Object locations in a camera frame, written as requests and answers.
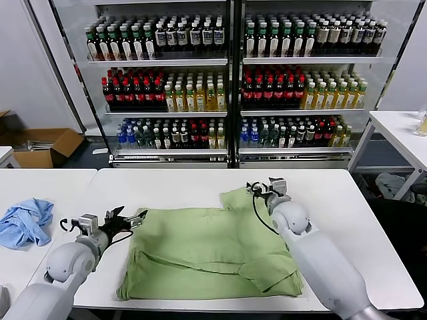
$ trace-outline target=water bottle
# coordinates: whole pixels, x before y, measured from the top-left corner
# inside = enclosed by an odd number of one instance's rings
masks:
[[[248,129],[246,127],[242,127],[242,131],[240,132],[240,148],[248,148],[248,140]]]
[[[258,148],[259,141],[260,141],[260,135],[258,133],[258,128],[253,127],[251,132],[250,148]]]
[[[121,129],[117,129],[118,149],[126,149],[126,135]]]

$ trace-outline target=juice bottle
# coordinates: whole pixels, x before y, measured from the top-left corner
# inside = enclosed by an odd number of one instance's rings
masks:
[[[323,100],[325,99],[325,87],[326,82],[320,82],[317,90],[314,90],[314,98],[312,103],[312,109],[320,110],[323,105]]]
[[[215,89],[213,83],[207,84],[206,110],[218,111],[218,102],[216,101]]]
[[[345,81],[342,81],[340,83],[340,88],[337,91],[335,91],[335,97],[334,97],[334,100],[332,101],[333,109],[342,109],[342,103],[344,101],[344,97],[346,94],[346,88],[347,88],[347,83]]]
[[[322,109],[332,109],[332,101],[335,97],[336,82],[329,84],[328,90],[325,92],[325,99],[323,100]]]
[[[362,81],[361,84],[359,84],[359,90],[356,94],[356,98],[353,101],[352,108],[361,109],[363,108],[363,101],[365,99],[365,91],[368,86],[368,83],[366,81]]]
[[[356,92],[358,90],[358,83],[353,81],[350,83],[350,88],[346,91],[344,101],[342,105],[344,106],[344,109],[350,109],[352,108],[354,97],[356,96]]]
[[[304,93],[302,97],[301,107],[302,110],[310,110],[313,103],[314,98],[314,87],[316,84],[314,82],[308,83],[307,91]]]

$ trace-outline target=yellow bottle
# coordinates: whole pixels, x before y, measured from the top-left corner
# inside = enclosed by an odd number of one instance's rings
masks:
[[[340,88],[335,91],[334,100],[332,100],[333,109],[342,109],[342,103],[346,94],[347,83],[345,81],[341,82]]]
[[[206,111],[218,111],[215,89],[213,83],[207,84]]]
[[[314,82],[308,83],[308,88],[302,97],[300,109],[302,110],[310,110],[314,97],[314,87],[316,84]]]
[[[326,82],[319,83],[319,87],[314,90],[314,99],[312,102],[312,109],[320,110],[322,108],[323,100],[325,99]]]
[[[335,97],[336,82],[329,84],[328,90],[325,92],[325,99],[323,100],[322,109],[332,109],[332,101]]]
[[[368,83],[366,81],[362,81],[359,84],[359,90],[356,94],[356,98],[353,101],[352,108],[362,109],[363,108],[363,101],[365,100],[365,91],[368,86]]]
[[[205,99],[205,92],[203,90],[203,85],[201,83],[198,83],[196,85],[196,101],[197,101],[197,111],[203,112],[206,108],[206,99]]]
[[[346,91],[344,101],[342,105],[344,106],[344,109],[351,109],[354,101],[354,97],[356,96],[356,92],[358,90],[358,83],[355,81],[352,81],[350,83],[350,88]]]

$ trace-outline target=red bottle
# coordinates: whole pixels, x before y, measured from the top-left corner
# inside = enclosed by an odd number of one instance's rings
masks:
[[[102,93],[104,94],[105,100],[107,101],[108,105],[114,104],[114,94],[113,90],[110,88],[110,86],[107,83],[107,78],[102,78]]]
[[[285,98],[285,103],[292,103],[292,97],[294,96],[294,76],[290,75],[288,82],[286,83],[285,86],[285,91],[284,91],[284,98]]]
[[[113,78],[113,86],[114,86],[114,97],[116,105],[123,105],[125,103],[125,94],[123,93],[123,89],[119,83],[119,79],[117,77]]]
[[[144,93],[147,105],[153,105],[155,102],[155,96],[148,79],[144,80]]]
[[[262,91],[263,91],[263,88],[262,88],[262,77],[258,77],[256,79],[254,93],[252,94],[252,98],[253,98],[254,104],[261,103]]]
[[[145,101],[145,95],[141,85],[139,85],[138,77],[133,78],[133,88],[133,91],[135,92],[135,102],[138,105],[143,105]]]

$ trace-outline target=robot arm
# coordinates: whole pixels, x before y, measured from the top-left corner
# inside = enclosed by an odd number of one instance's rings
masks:
[[[286,195],[286,182],[270,182],[270,186],[248,184],[248,189],[266,200],[274,228],[320,302],[342,319],[392,319],[371,304],[359,271],[310,221],[306,210]]]
[[[72,220],[70,231],[78,227],[81,235],[74,243],[52,251],[47,259],[46,274],[24,289],[3,320],[65,320],[73,307],[75,293],[95,271],[104,251],[114,244],[114,236],[122,231],[132,234],[131,229],[141,225],[147,214],[144,211],[133,217],[121,217],[122,209],[107,211],[105,224],[100,227],[94,215]]]

